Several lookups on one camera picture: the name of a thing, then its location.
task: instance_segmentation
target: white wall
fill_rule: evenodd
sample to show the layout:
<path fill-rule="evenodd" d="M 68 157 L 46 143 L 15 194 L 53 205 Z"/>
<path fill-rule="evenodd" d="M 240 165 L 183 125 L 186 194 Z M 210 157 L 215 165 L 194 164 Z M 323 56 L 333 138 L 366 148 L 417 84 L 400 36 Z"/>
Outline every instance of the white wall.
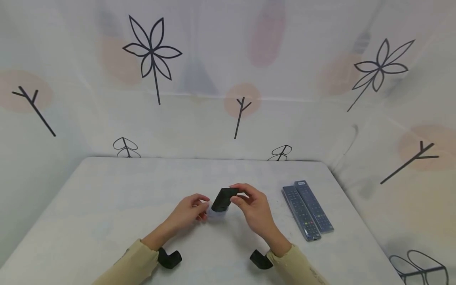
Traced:
<path fill-rule="evenodd" d="M 389 74 L 347 112 L 361 91 L 351 90 L 361 77 L 353 65 L 375 60 L 385 38 L 391 51 L 415 39 L 400 59 L 412 70 L 451 5 L 0 0 L 0 264 L 78 161 L 116 156 L 122 137 L 142 157 L 267 160 L 289 145 L 289 160 L 339 161 L 352 126 L 361 129 L 407 74 Z M 164 17 L 163 44 L 182 52 L 166 60 L 172 81 L 157 73 L 161 105 L 153 72 L 142 78 L 141 58 L 122 49 L 137 42 L 129 15 L 147 34 Z M 11 93 L 18 86 L 39 90 L 36 106 L 56 137 Z M 234 140 L 242 96 L 252 105 Z"/>
<path fill-rule="evenodd" d="M 456 282 L 455 27 L 453 9 L 422 58 L 360 127 L 345 157 L 333 165 L 385 253 L 406 258 L 410 249 L 422 251 L 448 267 L 450 284 Z M 424 147 L 435 144 L 422 156 L 439 158 L 415 160 L 381 185 L 419 152 L 420 140 Z M 427 267 L 437 265 L 416 260 Z M 430 284 L 445 284 L 444 274 L 431 276 Z M 407 284 L 422 284 L 414 281 Z"/>

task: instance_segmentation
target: white table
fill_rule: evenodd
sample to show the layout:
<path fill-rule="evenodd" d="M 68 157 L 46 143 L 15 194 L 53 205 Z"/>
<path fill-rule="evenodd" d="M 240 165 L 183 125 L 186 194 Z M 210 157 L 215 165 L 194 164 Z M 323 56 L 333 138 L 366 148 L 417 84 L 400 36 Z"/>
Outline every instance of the white table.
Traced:
<path fill-rule="evenodd" d="M 306 242 L 282 186 L 307 180 L 335 231 Z M 250 183 L 269 198 L 274 219 L 333 285 L 403 285 L 350 201 L 321 162 L 87 158 L 0 269 L 0 284 L 90 284 L 137 239 L 195 192 Z M 174 269 L 159 266 L 152 284 L 282 284 L 275 270 L 249 260 L 267 245 L 232 205 L 224 222 L 197 225 L 167 243 Z"/>

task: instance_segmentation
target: gray remote control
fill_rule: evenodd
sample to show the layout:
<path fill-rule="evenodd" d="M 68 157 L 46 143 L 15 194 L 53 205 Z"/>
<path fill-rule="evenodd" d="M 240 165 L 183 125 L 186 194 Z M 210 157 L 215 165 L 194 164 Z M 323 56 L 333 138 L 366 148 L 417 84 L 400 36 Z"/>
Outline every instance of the gray remote control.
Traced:
<path fill-rule="evenodd" d="M 315 221 L 320 232 L 330 233 L 334 231 L 331 222 L 326 216 L 325 212 L 320 206 L 320 203 L 315 198 L 312 190 L 305 180 L 296 181 L 295 188 L 301 196 L 304 203 L 306 203 L 307 209 L 312 215 L 313 220 Z"/>
<path fill-rule="evenodd" d="M 304 201 L 294 186 L 283 187 L 282 193 L 306 241 L 321 239 Z"/>

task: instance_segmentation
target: left hand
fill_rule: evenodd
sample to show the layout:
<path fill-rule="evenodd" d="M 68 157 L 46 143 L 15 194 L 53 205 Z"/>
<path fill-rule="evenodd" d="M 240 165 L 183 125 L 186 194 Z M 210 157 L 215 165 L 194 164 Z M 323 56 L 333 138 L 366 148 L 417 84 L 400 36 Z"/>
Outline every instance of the left hand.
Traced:
<path fill-rule="evenodd" d="M 201 194 L 193 194 L 183 198 L 169 217 L 141 242 L 151 250 L 158 250 L 179 230 L 188 227 L 194 220 L 206 221 L 208 201 L 209 198 Z"/>
<path fill-rule="evenodd" d="M 203 203 L 201 200 L 208 202 L 209 198 L 201 194 L 193 194 L 183 198 L 164 223 L 167 223 L 177 232 L 189 226 L 194 220 L 206 221 L 206 210 L 209 203 Z"/>

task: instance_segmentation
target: leaf drawing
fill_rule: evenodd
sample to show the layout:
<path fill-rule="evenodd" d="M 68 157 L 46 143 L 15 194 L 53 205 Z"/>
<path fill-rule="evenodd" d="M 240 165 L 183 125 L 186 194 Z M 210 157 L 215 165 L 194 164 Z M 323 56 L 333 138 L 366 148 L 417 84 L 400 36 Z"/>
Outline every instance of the leaf drawing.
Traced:
<path fill-rule="evenodd" d="M 121 137 L 121 138 L 117 139 L 113 143 L 113 147 L 115 150 L 119 150 L 119 152 L 117 153 L 117 157 L 119 157 L 119 155 L 121 153 L 122 153 L 122 156 L 120 156 L 120 157 L 137 157 L 137 158 L 141 157 L 141 155 L 135 151 L 138 149 L 138 146 L 127 138 Z"/>
<path fill-rule="evenodd" d="M 158 91 L 157 71 L 169 80 L 171 79 L 171 71 L 164 59 L 175 58 L 182 55 L 175 47 L 162 45 L 163 37 L 165 35 L 164 18 L 159 19 L 150 33 L 141 27 L 141 25 L 130 16 L 130 25 L 133 33 L 138 40 L 138 43 L 130 43 L 123 47 L 126 52 L 141 57 L 141 75 L 142 78 L 149 75 L 151 71 L 154 72 L 155 88 L 157 90 L 158 104 L 160 103 L 160 94 Z"/>
<path fill-rule="evenodd" d="M 438 155 L 429 155 L 429 156 L 421 156 L 422 154 L 424 154 L 426 151 L 428 151 L 431 147 L 433 147 L 434 144 L 433 143 L 430 143 L 427 147 L 424 147 L 424 144 L 423 144 L 423 141 L 421 140 L 420 141 L 420 151 L 412 158 L 410 158 L 409 161 L 407 161 L 406 163 L 404 163 L 401 167 L 399 167 L 396 171 L 394 171 L 393 173 L 391 173 L 388 177 L 386 177 L 385 179 L 383 179 L 382 182 L 380 182 L 380 184 L 383 184 L 385 183 L 386 181 L 388 181 L 391 177 L 393 177 L 394 175 L 396 175 L 399 171 L 403 170 L 407 165 L 409 165 L 410 163 L 412 163 L 413 161 L 417 160 L 417 159 L 431 159 L 431 158 L 439 158 Z"/>
<path fill-rule="evenodd" d="M 269 158 L 268 160 L 271 160 L 271 159 L 274 159 L 277 157 L 277 161 L 280 161 L 280 159 L 282 157 L 284 157 L 285 158 L 284 161 L 286 161 L 288 159 L 287 154 L 289 154 L 292 150 L 293 150 L 293 148 L 289 145 L 279 146 L 278 148 L 274 149 L 271 152 L 271 154 L 273 156 L 271 158 Z"/>
<path fill-rule="evenodd" d="M 369 86 L 372 85 L 373 90 L 378 92 L 385 80 L 385 74 L 400 74 L 409 70 L 404 64 L 396 63 L 395 61 L 398 60 L 414 42 L 415 40 L 409 41 L 390 53 L 389 41 L 388 39 L 385 39 L 377 51 L 376 61 L 358 62 L 354 65 L 357 70 L 366 73 L 366 75 L 361 77 L 361 79 L 356 82 L 352 90 L 363 86 L 364 89 L 361 91 L 360 95 L 356 98 L 350 108 L 348 108 L 347 112 L 352 109 L 353 105 L 358 101 Z"/>
<path fill-rule="evenodd" d="M 252 103 L 252 102 L 250 102 L 247 105 L 245 105 L 245 107 L 244 107 L 245 97 L 242 97 L 242 101 L 239 99 L 236 99 L 236 101 L 239 103 L 240 107 L 239 107 L 238 124 L 236 125 L 236 132 L 234 133 L 234 139 L 236 139 L 236 137 L 238 136 L 238 129 L 239 129 L 239 123 L 241 122 L 242 112 L 245 109 L 247 109 L 247 107 L 250 106 L 250 104 Z"/>
<path fill-rule="evenodd" d="M 30 98 L 30 96 L 27 94 L 27 92 L 25 92 L 25 90 L 22 88 L 22 86 L 19 86 L 18 87 L 19 90 L 21 91 L 21 93 L 18 93 L 18 92 L 12 92 L 14 95 L 18 95 L 18 96 L 22 96 L 24 97 L 25 99 L 27 99 L 28 103 L 30 104 L 30 106 L 32 106 L 32 108 L 34 109 L 34 111 L 36 112 L 36 114 L 40 117 L 41 121 L 43 121 L 43 123 L 46 125 L 47 129 L 51 132 L 51 134 L 55 137 L 56 134 L 54 133 L 54 131 L 51 129 L 51 127 L 49 126 L 49 124 L 46 122 L 46 120 L 44 119 L 43 115 L 41 115 L 40 111 L 38 110 L 38 108 L 36 107 L 35 105 L 35 100 L 36 100 L 36 97 L 38 96 L 38 90 L 35 90 L 35 93 L 33 94 L 33 97 Z"/>

